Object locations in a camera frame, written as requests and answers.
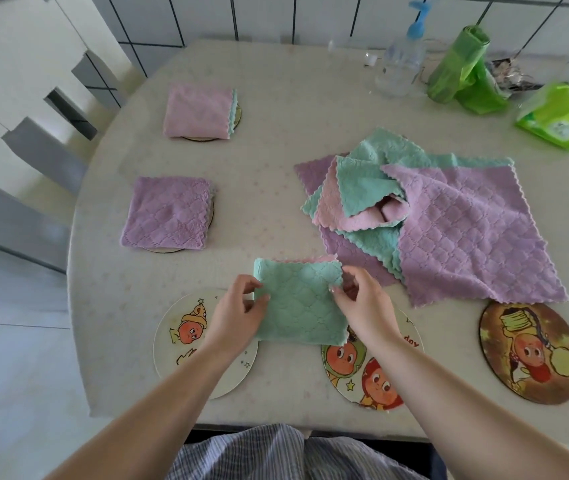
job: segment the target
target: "cartoon coaster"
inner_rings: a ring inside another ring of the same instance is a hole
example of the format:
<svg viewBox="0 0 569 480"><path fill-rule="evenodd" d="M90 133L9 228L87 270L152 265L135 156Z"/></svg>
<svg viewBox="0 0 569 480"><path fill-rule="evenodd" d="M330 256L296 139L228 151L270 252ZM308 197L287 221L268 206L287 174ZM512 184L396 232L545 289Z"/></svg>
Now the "cartoon coaster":
<svg viewBox="0 0 569 480"><path fill-rule="evenodd" d="M396 311L402 337L424 351L416 326L402 311L397 308ZM333 387L352 403L376 411L388 411L404 404L375 357L351 327L347 330L349 338L345 345L321 347L322 363Z"/></svg>
<svg viewBox="0 0 569 480"><path fill-rule="evenodd" d="M480 344L517 395L540 404L569 400L569 325L550 307L491 302L480 319Z"/></svg>
<svg viewBox="0 0 569 480"><path fill-rule="evenodd" d="M153 362L161 378L189 360L206 336L213 311L226 290L205 288L185 296L168 309L158 325L153 341ZM221 377L209 399L235 389L247 376L256 359L257 340L253 340Z"/></svg>
<svg viewBox="0 0 569 480"><path fill-rule="evenodd" d="M242 118L242 108L240 107L240 104L238 104L238 107L236 108L236 119L233 120L233 129L238 127L241 118ZM213 141L214 139L218 139L218 138L190 138L188 136L183 136L183 138L189 139L191 141Z"/></svg>
<svg viewBox="0 0 569 480"><path fill-rule="evenodd" d="M211 227L211 223L213 222L213 215L215 214L215 206L213 204L213 199L211 200L211 217L209 217L209 227ZM178 251L184 251L182 249L175 249L175 248L143 248L147 251L151 251L152 253L158 254L169 254L169 253L176 253Z"/></svg>

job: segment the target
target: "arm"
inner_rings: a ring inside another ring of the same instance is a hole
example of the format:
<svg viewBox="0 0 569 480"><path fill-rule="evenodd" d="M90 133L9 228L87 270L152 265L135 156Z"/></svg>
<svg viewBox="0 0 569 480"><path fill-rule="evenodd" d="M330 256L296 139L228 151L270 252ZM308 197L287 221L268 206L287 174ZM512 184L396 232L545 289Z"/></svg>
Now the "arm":
<svg viewBox="0 0 569 480"><path fill-rule="evenodd" d="M569 479L569 451L407 344L391 299L364 269L336 303L457 480Z"/></svg>
<svg viewBox="0 0 569 480"><path fill-rule="evenodd" d="M269 296L254 305L242 295L260 286L252 276L238 276L197 352L46 480L163 479L218 380L255 336Z"/></svg>

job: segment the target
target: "white coaster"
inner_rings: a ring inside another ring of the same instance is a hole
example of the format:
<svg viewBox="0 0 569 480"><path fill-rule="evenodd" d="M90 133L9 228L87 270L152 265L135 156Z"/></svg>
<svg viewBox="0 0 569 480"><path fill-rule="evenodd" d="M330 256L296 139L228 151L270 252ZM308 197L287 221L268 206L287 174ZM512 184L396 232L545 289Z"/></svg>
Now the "white coaster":
<svg viewBox="0 0 569 480"><path fill-rule="evenodd" d="M409 317L396 308L402 337L424 351L422 338ZM388 411L404 404L390 380L349 327L349 338L343 346L323 345L322 363L333 387L352 403L376 411Z"/></svg>
<svg viewBox="0 0 569 480"><path fill-rule="evenodd" d="M161 378L188 361L206 337L213 311L226 290L204 288L175 302L158 325L153 341L153 362ZM235 389L247 376L257 354L253 340L227 371L209 396L215 399Z"/></svg>

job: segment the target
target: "striped shirt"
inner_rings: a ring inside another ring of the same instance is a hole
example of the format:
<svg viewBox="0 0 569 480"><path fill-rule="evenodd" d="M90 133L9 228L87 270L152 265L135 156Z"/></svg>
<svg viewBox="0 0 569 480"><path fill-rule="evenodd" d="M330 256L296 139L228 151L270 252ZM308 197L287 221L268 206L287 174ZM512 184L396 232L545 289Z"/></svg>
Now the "striped shirt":
<svg viewBox="0 0 569 480"><path fill-rule="evenodd" d="M426 480L352 438L305 439L285 424L184 445L167 476L183 479Z"/></svg>

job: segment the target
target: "person's right hand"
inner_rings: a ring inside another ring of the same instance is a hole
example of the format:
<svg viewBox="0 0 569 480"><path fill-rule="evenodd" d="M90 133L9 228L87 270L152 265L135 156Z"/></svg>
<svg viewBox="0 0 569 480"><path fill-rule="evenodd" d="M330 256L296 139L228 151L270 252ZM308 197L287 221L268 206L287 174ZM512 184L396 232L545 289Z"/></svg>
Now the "person's right hand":
<svg viewBox="0 0 569 480"><path fill-rule="evenodd" d="M353 281L345 280L344 289L334 286L331 292L355 334L367 347L376 348L389 339L402 338L391 298L366 269L343 266Z"/></svg>

